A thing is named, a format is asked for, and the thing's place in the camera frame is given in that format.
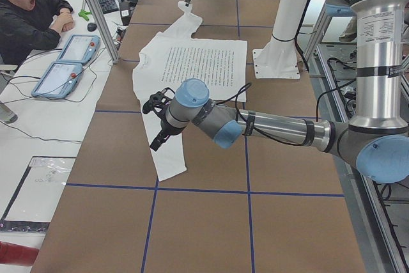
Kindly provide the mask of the black keyboard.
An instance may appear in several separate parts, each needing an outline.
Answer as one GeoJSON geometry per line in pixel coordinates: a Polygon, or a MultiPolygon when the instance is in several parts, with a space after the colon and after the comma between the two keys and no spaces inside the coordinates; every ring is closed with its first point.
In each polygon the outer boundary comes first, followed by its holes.
{"type": "Polygon", "coordinates": [[[103,14],[112,13],[119,10],[116,0],[98,0],[103,14]]]}

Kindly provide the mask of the clear plastic sheet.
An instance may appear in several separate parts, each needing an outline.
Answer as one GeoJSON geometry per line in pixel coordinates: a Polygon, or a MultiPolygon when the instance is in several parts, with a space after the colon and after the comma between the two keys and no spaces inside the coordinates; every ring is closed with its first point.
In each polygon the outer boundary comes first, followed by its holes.
{"type": "Polygon", "coordinates": [[[1,231],[46,233],[75,157],[33,156],[1,214],[1,231]]]}

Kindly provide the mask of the white printed t-shirt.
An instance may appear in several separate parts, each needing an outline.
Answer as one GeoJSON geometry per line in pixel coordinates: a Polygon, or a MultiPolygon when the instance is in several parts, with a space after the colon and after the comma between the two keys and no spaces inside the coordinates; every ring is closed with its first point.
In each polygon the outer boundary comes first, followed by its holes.
{"type": "MultiPolygon", "coordinates": [[[[242,134],[234,112],[216,101],[228,100],[245,84],[247,42],[192,37],[202,18],[192,5],[178,3],[182,16],[165,31],[157,33],[139,53],[133,71],[134,93],[143,105],[150,95],[169,87],[171,114],[185,127],[192,123],[215,144],[229,148],[242,134]]],[[[149,143],[161,131],[160,118],[152,111],[143,114],[149,143]]],[[[160,181],[186,171],[181,133],[157,150],[151,149],[160,181]]]]}

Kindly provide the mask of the seated person in black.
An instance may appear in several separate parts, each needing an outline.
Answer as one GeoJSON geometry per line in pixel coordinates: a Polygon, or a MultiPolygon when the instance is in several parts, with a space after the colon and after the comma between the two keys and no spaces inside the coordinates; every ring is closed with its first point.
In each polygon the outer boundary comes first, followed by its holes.
{"type": "Polygon", "coordinates": [[[55,49],[74,27],[65,0],[1,0],[1,63],[20,65],[33,50],[55,49]]]}

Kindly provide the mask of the blue teach pendant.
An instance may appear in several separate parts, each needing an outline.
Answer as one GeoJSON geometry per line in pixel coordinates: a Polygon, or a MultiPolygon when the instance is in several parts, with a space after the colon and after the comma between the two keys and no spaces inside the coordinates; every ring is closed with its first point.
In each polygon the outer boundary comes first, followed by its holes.
{"type": "Polygon", "coordinates": [[[57,61],[85,65],[91,61],[99,46],[100,38],[97,35],[71,35],[57,61]]]}
{"type": "Polygon", "coordinates": [[[81,75],[82,65],[80,63],[52,62],[31,91],[31,96],[65,98],[76,87],[81,75]]]}

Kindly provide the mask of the lower blue teach pendant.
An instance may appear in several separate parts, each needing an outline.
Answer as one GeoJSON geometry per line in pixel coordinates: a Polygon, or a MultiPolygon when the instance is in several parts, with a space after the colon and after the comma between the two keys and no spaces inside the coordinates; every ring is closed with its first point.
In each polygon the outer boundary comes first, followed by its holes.
{"type": "Polygon", "coordinates": [[[31,96],[65,98],[76,87],[81,75],[82,65],[80,63],[52,62],[31,91],[31,96]]]}

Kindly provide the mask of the green toy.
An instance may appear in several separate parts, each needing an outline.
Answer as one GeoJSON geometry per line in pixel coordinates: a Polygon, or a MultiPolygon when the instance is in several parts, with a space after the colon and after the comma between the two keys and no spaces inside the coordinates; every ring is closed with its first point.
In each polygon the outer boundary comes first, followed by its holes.
{"type": "Polygon", "coordinates": [[[86,11],[85,9],[81,9],[80,12],[78,13],[78,16],[83,18],[85,21],[89,21],[89,16],[91,15],[91,12],[86,11]]]}

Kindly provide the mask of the black computer mouse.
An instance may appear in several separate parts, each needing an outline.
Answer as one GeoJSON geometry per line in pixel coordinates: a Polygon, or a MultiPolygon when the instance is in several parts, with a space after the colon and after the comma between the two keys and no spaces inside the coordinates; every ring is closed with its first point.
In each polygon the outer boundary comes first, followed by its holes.
{"type": "Polygon", "coordinates": [[[87,30],[88,30],[89,32],[93,32],[93,31],[95,31],[96,29],[97,29],[97,25],[96,25],[94,22],[88,23],[88,25],[87,25],[87,30]]]}

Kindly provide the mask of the red fire extinguisher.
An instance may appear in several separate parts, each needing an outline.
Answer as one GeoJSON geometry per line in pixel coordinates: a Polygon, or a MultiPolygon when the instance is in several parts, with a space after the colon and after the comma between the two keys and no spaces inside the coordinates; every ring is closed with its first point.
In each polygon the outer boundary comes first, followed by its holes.
{"type": "Polygon", "coordinates": [[[1,241],[1,264],[32,266],[39,249],[1,241]]]}

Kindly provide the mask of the aluminium frame post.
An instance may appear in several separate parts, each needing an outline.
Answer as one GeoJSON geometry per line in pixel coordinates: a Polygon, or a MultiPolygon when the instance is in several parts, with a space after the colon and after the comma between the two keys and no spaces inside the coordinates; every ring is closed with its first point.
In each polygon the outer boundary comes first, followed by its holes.
{"type": "Polygon", "coordinates": [[[109,31],[109,27],[106,23],[103,11],[100,7],[100,4],[98,0],[86,0],[86,2],[97,24],[100,36],[102,37],[102,40],[105,44],[105,48],[107,49],[110,55],[111,61],[113,64],[116,64],[120,57],[118,54],[118,50],[114,44],[111,33],[109,31]]]}

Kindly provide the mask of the upper blue teach pendant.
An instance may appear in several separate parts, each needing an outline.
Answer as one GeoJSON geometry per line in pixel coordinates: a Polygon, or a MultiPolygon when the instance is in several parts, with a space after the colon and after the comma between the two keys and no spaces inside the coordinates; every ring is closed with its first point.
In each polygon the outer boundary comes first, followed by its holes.
{"type": "Polygon", "coordinates": [[[99,46],[100,38],[97,35],[71,35],[57,61],[85,65],[91,61],[99,46]]]}

